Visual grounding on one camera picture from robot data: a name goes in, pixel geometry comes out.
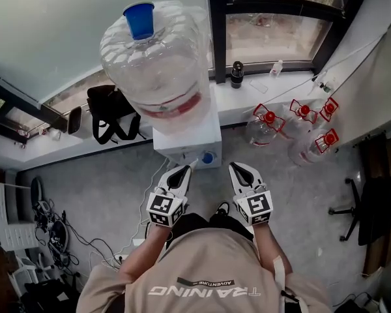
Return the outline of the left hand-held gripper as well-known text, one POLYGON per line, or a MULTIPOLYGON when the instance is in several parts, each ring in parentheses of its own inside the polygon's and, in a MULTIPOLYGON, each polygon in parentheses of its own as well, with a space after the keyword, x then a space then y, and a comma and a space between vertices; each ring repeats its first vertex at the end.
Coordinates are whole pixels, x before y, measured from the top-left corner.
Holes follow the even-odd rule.
POLYGON ((189 165, 175 167, 163 174, 147 202, 150 222, 167 228, 175 225, 184 214, 191 176, 189 165))

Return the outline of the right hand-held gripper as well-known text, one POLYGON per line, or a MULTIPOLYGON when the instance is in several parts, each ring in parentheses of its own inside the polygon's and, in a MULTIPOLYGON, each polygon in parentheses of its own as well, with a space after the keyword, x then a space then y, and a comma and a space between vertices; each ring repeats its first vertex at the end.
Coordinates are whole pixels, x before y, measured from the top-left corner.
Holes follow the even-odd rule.
POLYGON ((229 175, 235 192, 233 203, 247 225, 268 222, 273 212, 272 197, 261 174, 247 164, 231 162, 229 175))

